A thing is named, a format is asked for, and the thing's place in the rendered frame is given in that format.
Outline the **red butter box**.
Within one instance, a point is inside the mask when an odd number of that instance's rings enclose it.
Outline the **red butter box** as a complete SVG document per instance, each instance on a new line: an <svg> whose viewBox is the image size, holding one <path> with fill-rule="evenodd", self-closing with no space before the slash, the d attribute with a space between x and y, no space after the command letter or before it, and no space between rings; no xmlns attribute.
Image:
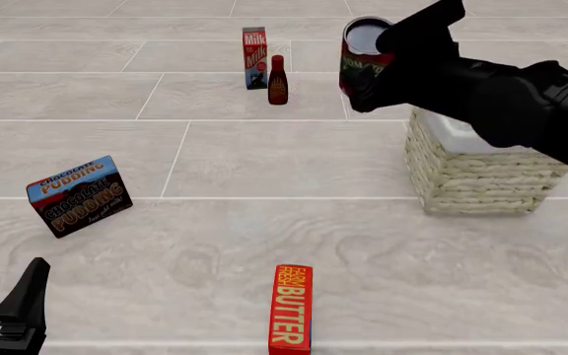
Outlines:
<svg viewBox="0 0 568 355"><path fill-rule="evenodd" d="M268 329L268 355L311 355L313 269L277 265Z"/></svg>

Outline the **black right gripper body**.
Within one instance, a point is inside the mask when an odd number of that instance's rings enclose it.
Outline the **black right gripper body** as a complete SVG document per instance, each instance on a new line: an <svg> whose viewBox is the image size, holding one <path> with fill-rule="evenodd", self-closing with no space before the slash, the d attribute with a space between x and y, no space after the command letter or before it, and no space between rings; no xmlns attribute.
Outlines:
<svg viewBox="0 0 568 355"><path fill-rule="evenodd" d="M461 109L462 92L453 84L451 63L459 45L449 29L392 26L381 36L392 60L381 73L381 106L410 104L427 109Z"/></svg>

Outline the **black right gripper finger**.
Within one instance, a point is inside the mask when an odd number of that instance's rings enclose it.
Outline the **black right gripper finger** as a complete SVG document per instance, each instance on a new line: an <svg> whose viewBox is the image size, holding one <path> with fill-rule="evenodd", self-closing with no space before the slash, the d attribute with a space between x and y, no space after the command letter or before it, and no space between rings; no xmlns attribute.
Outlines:
<svg viewBox="0 0 568 355"><path fill-rule="evenodd" d="M437 35L464 17L462 0L438 0L385 29L376 40L378 52L396 52L398 47L427 35Z"/></svg>
<svg viewBox="0 0 568 355"><path fill-rule="evenodd" d="M358 112L369 113L377 108L405 105L406 98L393 84L391 76L360 71L349 76L349 103Z"/></svg>

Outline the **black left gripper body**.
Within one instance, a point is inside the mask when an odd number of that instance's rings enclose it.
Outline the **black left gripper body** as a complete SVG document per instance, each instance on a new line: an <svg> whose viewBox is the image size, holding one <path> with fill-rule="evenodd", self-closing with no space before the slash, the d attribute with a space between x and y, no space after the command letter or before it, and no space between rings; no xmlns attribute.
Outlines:
<svg viewBox="0 0 568 355"><path fill-rule="evenodd" d="M46 323L10 323L0 327L0 355L39 355Z"/></svg>

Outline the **red milk carton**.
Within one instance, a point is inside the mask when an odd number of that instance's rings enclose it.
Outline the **red milk carton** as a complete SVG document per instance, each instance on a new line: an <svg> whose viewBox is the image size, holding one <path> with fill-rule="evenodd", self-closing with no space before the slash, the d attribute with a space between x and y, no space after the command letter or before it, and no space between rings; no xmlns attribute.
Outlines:
<svg viewBox="0 0 568 355"><path fill-rule="evenodd" d="M267 88L267 41L265 27L243 28L243 50L246 87L248 90Z"/></svg>

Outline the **red tomato sauce can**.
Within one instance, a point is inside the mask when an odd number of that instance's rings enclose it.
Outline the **red tomato sauce can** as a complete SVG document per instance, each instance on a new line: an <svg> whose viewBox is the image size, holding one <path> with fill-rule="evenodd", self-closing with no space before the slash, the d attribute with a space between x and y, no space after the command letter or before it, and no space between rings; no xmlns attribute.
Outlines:
<svg viewBox="0 0 568 355"><path fill-rule="evenodd" d="M369 91L377 77L391 63L391 53L377 49L377 39L393 23L379 17L359 17L348 23L342 34L339 87L349 99Z"/></svg>

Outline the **dark red sauce bottle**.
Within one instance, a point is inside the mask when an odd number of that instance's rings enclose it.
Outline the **dark red sauce bottle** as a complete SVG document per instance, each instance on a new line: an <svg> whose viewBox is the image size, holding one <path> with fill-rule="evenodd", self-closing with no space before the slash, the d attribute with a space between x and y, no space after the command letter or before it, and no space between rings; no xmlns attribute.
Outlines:
<svg viewBox="0 0 568 355"><path fill-rule="evenodd" d="M284 70L284 57L274 55L271 58L271 73L268 82L268 102L273 106L288 103L288 80Z"/></svg>

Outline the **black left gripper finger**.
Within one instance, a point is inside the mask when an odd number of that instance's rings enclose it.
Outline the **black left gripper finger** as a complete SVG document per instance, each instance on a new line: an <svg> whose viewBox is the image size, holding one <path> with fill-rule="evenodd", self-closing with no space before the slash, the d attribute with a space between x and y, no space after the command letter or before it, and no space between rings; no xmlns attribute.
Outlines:
<svg viewBox="0 0 568 355"><path fill-rule="evenodd" d="M44 301L49 271L50 265L42 257L30 262L0 304L1 327L46 328Z"/></svg>

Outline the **chocolate pudding box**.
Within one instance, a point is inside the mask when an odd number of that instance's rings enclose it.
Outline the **chocolate pudding box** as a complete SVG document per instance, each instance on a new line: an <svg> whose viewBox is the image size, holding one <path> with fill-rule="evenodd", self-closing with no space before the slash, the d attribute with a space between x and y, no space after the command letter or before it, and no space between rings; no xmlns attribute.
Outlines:
<svg viewBox="0 0 568 355"><path fill-rule="evenodd" d="M111 156L27 185L29 203L61 239L133 206Z"/></svg>

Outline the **woven basket with white lining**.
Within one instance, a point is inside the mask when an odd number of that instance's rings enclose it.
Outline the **woven basket with white lining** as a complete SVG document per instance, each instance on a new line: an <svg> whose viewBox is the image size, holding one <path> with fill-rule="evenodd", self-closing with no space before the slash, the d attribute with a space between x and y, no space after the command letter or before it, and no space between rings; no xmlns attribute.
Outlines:
<svg viewBox="0 0 568 355"><path fill-rule="evenodd" d="M458 120L414 108L405 163L423 209L463 215L525 214L568 173L568 166L524 147L495 148Z"/></svg>

